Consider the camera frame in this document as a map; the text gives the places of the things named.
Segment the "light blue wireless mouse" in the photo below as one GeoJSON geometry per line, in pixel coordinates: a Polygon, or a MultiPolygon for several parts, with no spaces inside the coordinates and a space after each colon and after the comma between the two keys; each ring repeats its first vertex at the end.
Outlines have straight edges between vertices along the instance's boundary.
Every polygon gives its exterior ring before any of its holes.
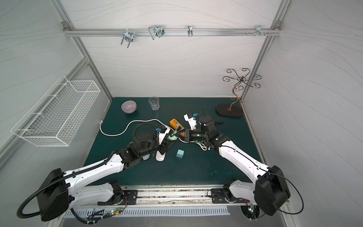
{"type": "Polygon", "coordinates": [[[142,160],[143,161],[146,161],[148,159],[150,159],[150,154],[147,154],[147,155],[145,155],[145,156],[142,157],[142,160]]]}

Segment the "white wireless mouse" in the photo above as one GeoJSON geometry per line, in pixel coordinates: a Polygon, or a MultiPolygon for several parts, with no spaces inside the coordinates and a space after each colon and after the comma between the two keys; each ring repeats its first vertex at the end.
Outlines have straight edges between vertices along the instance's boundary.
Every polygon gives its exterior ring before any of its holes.
{"type": "Polygon", "coordinates": [[[162,154],[160,151],[156,152],[156,161],[162,162],[165,159],[165,153],[162,154]]]}

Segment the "mint green charger plug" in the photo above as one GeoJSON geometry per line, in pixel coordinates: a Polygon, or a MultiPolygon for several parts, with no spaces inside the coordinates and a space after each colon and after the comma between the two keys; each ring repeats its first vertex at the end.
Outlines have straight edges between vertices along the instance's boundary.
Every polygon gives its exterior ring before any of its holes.
{"type": "Polygon", "coordinates": [[[184,157],[184,153],[185,153],[184,150],[179,149],[179,150],[177,150],[176,157],[178,159],[182,159],[184,157]]]}

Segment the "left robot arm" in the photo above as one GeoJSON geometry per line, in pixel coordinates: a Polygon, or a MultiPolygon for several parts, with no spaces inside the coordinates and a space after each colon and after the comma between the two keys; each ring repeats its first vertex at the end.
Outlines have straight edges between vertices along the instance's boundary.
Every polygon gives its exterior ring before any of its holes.
{"type": "Polygon", "coordinates": [[[152,134],[133,134],[133,141],[121,150],[113,151],[106,159],[75,170],[60,168],[49,173],[40,188],[19,206],[21,219],[40,216],[44,222],[53,220],[69,209],[89,204],[116,205],[124,198],[117,182],[91,186],[91,183],[112,174],[128,170],[152,153],[165,154],[175,143],[170,137],[175,131],[161,125],[152,134]]]}

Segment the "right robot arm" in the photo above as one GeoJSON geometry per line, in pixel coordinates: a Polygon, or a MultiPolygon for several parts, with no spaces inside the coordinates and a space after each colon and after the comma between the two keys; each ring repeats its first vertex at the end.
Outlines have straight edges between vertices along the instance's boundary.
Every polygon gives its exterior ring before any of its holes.
{"type": "Polygon", "coordinates": [[[291,193],[283,171],[277,166],[268,166],[248,155],[229,137],[217,131],[209,115],[184,115],[189,128],[184,129],[185,142],[200,142],[207,149],[216,151],[241,170],[250,183],[232,180],[226,184],[226,193],[232,200],[252,200],[267,215],[273,216],[290,199],[291,193]]]}

